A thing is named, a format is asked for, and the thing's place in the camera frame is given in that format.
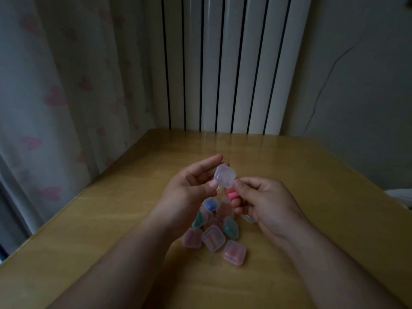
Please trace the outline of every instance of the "person's right arm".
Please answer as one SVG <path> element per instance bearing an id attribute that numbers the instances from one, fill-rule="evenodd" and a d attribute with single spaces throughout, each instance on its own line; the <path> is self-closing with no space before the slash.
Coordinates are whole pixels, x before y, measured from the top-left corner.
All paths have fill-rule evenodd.
<path id="1" fill-rule="evenodd" d="M 319 309 L 406 308 L 355 260 L 318 231 L 280 181 L 245 177 L 234 182 L 237 214 L 254 218 L 286 251 Z"/>

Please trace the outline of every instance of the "gray wall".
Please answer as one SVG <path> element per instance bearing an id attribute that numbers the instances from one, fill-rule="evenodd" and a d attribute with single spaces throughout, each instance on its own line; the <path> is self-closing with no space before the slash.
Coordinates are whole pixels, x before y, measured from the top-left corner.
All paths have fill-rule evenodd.
<path id="1" fill-rule="evenodd" d="M 281 131 L 318 139 L 383 189 L 412 187 L 407 1 L 312 0 Z"/>

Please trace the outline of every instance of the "forearm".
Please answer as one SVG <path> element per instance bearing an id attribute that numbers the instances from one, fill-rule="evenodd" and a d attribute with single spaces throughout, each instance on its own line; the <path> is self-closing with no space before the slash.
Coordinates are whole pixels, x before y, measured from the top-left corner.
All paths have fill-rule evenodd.
<path id="1" fill-rule="evenodd" d="M 319 309 L 406 308 L 310 223 L 289 232 L 285 250 Z"/>
<path id="2" fill-rule="evenodd" d="M 162 226 L 151 217 L 145 218 L 49 309 L 140 307 L 170 244 Z"/>

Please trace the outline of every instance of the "wooden tabletop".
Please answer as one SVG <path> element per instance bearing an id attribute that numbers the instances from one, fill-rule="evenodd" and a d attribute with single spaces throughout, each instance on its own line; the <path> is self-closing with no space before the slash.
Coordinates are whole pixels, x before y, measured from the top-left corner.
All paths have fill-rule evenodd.
<path id="1" fill-rule="evenodd" d="M 412 306 L 412 217 L 316 141 L 151 130 L 0 266 L 0 307 L 44 308 L 155 205 L 183 167 L 216 153 L 238 176 L 283 181 L 312 223 Z M 169 250 L 148 308 L 312 308 L 293 264 L 256 224 L 235 267 L 210 253 Z"/>

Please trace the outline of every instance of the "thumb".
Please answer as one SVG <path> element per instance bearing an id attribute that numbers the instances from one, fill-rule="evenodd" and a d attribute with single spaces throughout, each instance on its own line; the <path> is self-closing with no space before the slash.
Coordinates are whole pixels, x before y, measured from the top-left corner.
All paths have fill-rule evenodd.
<path id="1" fill-rule="evenodd" d="M 215 179 L 202 185 L 189 187 L 189 201 L 191 203 L 203 202 L 206 198 L 211 197 L 217 189 L 218 182 Z"/>
<path id="2" fill-rule="evenodd" d="M 254 188 L 251 188 L 240 179 L 236 179 L 233 186 L 241 198 L 247 200 L 251 204 L 256 203 L 257 198 L 259 197 L 259 192 Z"/>

